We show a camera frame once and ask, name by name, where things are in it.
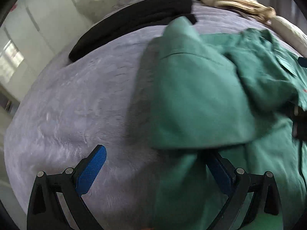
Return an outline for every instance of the blue gripper pad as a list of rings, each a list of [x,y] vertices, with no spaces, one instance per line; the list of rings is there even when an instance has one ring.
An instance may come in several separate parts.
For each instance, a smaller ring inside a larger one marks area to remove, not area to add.
[[[100,149],[95,153],[88,165],[79,175],[76,181],[76,191],[79,196],[86,194],[92,186],[96,176],[106,161],[106,148],[101,145]]]

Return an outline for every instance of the yellow fabric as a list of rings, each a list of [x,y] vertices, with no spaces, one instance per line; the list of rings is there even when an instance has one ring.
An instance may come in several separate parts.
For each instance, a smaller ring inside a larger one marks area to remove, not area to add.
[[[228,6],[243,10],[249,14],[248,16],[261,23],[265,23],[276,16],[276,12],[272,7],[266,7],[255,0],[202,0],[202,2],[211,7],[223,8]]]

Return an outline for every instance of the red decoration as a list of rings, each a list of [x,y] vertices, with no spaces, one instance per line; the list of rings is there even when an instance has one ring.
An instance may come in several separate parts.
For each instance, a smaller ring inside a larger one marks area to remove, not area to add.
[[[17,4],[15,3],[14,6],[11,8],[10,12],[17,8]]]

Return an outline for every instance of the folded black garment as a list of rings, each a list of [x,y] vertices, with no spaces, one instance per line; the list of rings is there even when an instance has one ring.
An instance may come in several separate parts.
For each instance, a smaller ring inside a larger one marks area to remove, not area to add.
[[[191,9],[192,0],[144,0],[130,5],[86,32],[70,52],[69,59],[75,62],[120,36],[148,26],[167,25],[181,16],[195,24]]]

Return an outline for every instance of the green fabric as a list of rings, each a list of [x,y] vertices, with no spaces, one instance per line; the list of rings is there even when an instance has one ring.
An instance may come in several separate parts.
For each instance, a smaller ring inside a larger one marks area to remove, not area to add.
[[[306,145],[291,137],[292,122],[279,114],[287,101],[307,108],[307,71],[268,30],[199,35],[184,17],[160,39],[151,107],[152,146],[171,150],[162,175],[154,227],[206,229],[227,197],[203,162],[203,149],[249,173],[274,173],[285,229],[306,204]],[[251,195],[235,222],[244,218]]]

